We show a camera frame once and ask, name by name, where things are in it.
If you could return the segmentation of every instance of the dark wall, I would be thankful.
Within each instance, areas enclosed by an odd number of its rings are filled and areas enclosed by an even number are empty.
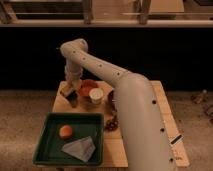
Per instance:
[[[94,56],[161,80],[167,90],[213,89],[208,28],[0,28],[0,88],[57,89],[65,59],[56,48],[76,38]]]

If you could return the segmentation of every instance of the wooden table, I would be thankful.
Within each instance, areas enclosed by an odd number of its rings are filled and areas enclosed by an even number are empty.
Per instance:
[[[175,120],[172,116],[171,109],[169,107],[163,86],[160,81],[151,81],[154,90],[157,95],[158,104],[165,121],[166,130],[169,135],[170,141],[180,135]],[[79,105],[77,108],[72,108],[70,103],[60,95],[60,90],[66,85],[65,81],[62,81],[59,85],[59,89],[56,95],[55,103],[53,106],[53,112],[98,112],[104,114],[104,120],[112,118],[107,105],[107,94],[112,90],[112,87],[103,81],[98,81],[98,85],[104,91],[104,98],[101,105],[93,105],[90,101],[84,98],[79,98]],[[123,146],[123,140],[121,137],[120,129],[114,132],[104,132],[104,148],[103,148],[103,163],[99,167],[112,167],[112,168],[126,168],[128,162]],[[179,140],[173,147],[177,166],[186,167],[189,166],[189,160],[183,145],[182,140]]]

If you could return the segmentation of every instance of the paper cup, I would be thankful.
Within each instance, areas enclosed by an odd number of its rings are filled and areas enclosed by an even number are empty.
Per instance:
[[[100,88],[93,88],[89,92],[90,99],[93,104],[100,104],[103,98],[104,92]]]

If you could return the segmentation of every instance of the white cloth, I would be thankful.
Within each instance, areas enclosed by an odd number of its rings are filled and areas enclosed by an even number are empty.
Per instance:
[[[62,151],[84,162],[88,162],[95,151],[95,145],[92,138],[89,136],[65,144],[62,147]]]

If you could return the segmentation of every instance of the tray rim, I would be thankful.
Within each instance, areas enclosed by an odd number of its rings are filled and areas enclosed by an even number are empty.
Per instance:
[[[37,156],[38,156],[38,153],[39,153],[39,148],[40,148],[40,145],[41,145],[41,141],[44,137],[44,133],[45,133],[45,129],[46,129],[46,125],[47,125],[47,122],[49,121],[49,118],[53,115],[56,115],[56,116],[69,116],[69,115],[79,115],[79,116],[100,116],[101,117],[101,124],[104,125],[104,116],[102,113],[98,113],[98,112],[94,112],[94,113],[91,113],[91,112],[83,112],[83,113],[78,113],[78,112],[49,112],[44,120],[44,123],[43,123],[43,126],[42,126],[42,130],[41,130],[41,133],[40,133],[40,137],[38,139],[38,142],[37,142],[37,145],[36,145],[36,148],[35,148],[35,151],[34,151],[34,155],[33,155],[33,164],[35,165],[40,165],[40,166],[80,166],[80,167],[88,167],[88,166],[99,166],[102,164],[103,162],[103,143],[104,143],[104,129],[103,129],[103,126],[102,126],[102,129],[101,129],[101,149],[100,149],[100,156],[101,158],[96,162],[96,163],[82,163],[82,164],[78,164],[78,165],[73,165],[73,164],[68,164],[68,163],[64,163],[62,164],[60,161],[59,162],[54,162],[54,163],[51,163],[49,161],[38,161],[36,160]]]

